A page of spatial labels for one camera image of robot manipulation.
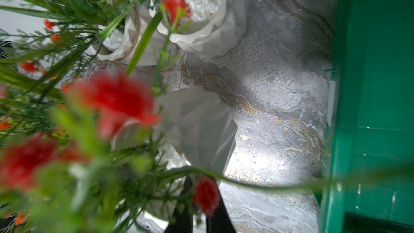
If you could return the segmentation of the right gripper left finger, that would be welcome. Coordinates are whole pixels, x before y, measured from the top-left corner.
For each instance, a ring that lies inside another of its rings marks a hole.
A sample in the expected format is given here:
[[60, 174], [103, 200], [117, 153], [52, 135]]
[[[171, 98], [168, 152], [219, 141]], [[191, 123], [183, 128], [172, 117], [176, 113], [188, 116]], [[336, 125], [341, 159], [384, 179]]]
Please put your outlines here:
[[193, 208], [193, 183], [189, 176], [185, 178], [184, 189], [181, 191], [179, 200], [174, 209], [172, 219], [164, 233], [192, 233], [193, 232], [193, 216], [191, 209]]

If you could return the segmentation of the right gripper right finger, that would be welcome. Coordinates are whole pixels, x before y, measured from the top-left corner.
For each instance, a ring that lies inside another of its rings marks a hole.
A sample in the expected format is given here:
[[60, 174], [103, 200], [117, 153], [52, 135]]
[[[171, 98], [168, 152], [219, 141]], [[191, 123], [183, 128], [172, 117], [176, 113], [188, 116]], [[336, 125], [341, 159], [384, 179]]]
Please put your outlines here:
[[207, 217], [206, 233], [236, 233], [220, 191], [218, 191], [218, 196], [219, 203], [217, 209], [212, 217]]

